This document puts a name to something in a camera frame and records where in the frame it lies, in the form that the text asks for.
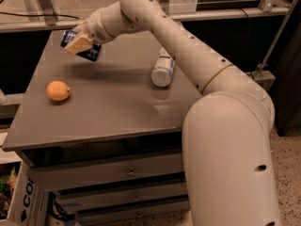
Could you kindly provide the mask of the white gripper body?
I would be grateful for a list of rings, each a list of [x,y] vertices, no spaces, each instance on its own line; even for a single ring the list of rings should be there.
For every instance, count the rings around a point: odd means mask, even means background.
[[[102,15],[103,8],[100,8],[85,19],[85,30],[97,44],[104,44],[114,39],[105,29]]]

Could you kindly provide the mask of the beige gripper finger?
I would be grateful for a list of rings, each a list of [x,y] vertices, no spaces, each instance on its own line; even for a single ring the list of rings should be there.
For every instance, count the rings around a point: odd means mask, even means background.
[[[76,34],[70,31],[67,35],[66,43],[64,49],[70,54],[76,55],[91,49],[93,47],[93,38],[84,32]]]
[[[78,24],[76,27],[72,29],[75,33],[80,33],[80,32],[87,32],[87,21],[84,20],[80,24]]]

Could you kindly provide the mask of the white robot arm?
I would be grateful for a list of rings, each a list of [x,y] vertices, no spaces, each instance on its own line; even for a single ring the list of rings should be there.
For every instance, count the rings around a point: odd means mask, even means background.
[[[200,92],[182,126],[194,226],[282,226],[270,151],[275,109],[267,92],[168,17],[156,0],[119,0],[73,30],[66,49],[86,51],[148,30]]]

